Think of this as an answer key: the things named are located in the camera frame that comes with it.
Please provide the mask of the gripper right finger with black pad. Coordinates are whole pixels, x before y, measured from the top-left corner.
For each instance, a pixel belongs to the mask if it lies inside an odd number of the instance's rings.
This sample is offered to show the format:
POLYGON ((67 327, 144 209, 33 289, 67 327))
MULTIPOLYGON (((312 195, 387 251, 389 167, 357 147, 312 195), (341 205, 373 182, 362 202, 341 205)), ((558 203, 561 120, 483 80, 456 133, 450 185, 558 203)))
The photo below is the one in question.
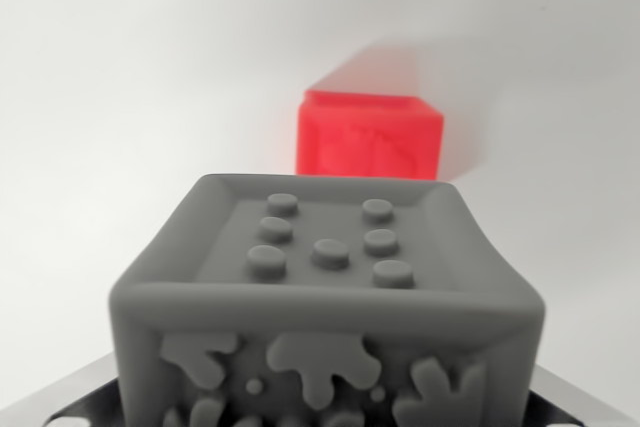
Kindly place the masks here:
POLYGON ((611 405, 536 365, 524 426, 638 426, 611 405))

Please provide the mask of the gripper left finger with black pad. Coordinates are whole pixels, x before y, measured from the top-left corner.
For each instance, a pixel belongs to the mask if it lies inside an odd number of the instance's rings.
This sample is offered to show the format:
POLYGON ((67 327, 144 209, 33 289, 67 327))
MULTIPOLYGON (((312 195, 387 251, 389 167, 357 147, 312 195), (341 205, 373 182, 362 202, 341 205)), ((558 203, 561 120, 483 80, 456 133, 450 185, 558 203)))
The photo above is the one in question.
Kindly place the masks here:
POLYGON ((1 410, 2 426, 45 426, 80 417, 91 426, 123 426, 114 354, 109 353, 1 410))

